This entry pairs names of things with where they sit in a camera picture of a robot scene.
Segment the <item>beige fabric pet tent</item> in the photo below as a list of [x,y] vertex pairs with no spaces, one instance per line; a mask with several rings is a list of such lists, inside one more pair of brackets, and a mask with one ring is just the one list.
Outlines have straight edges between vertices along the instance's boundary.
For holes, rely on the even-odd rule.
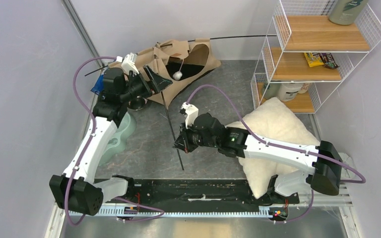
[[[173,81],[163,93],[167,106],[174,98],[194,81],[207,75],[221,65],[212,53],[209,39],[196,39],[194,42],[169,40],[157,43],[155,46],[137,53],[136,67],[146,82],[149,77],[143,67],[150,67],[155,73]],[[109,64],[109,68],[121,68],[116,63]],[[181,80],[172,78],[173,74],[181,71]],[[152,94],[148,100],[163,104],[161,94]]]

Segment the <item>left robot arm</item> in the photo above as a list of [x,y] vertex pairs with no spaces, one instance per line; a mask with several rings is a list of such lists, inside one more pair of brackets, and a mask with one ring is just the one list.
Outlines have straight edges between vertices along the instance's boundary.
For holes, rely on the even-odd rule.
[[143,73],[124,73],[121,68],[113,67],[103,73],[103,88],[92,110],[87,134],[68,167],[61,175],[53,175],[49,182],[57,205],[66,214],[76,212],[94,216],[103,203],[114,198],[126,203],[134,200],[136,190],[129,185],[131,178],[113,176],[96,183],[95,174],[130,101],[138,97],[149,98],[173,83],[147,66],[143,70]]

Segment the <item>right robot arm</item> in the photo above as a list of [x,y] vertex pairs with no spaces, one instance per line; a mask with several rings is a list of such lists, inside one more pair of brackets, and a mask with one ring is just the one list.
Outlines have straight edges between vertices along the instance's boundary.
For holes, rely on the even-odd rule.
[[226,157],[267,159],[296,168],[290,174],[271,177],[266,196],[273,203],[305,189],[330,196],[339,194],[342,161],[327,141],[319,146],[300,145],[251,135],[246,129],[226,127],[205,113],[180,125],[173,147],[185,153],[212,147]]

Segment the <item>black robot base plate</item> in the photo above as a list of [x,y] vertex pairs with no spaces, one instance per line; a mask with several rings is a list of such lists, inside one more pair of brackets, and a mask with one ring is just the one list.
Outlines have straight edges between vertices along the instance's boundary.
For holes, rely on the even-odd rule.
[[299,204],[294,193],[256,199],[246,179],[135,179],[123,196],[166,212],[255,212],[259,207]]

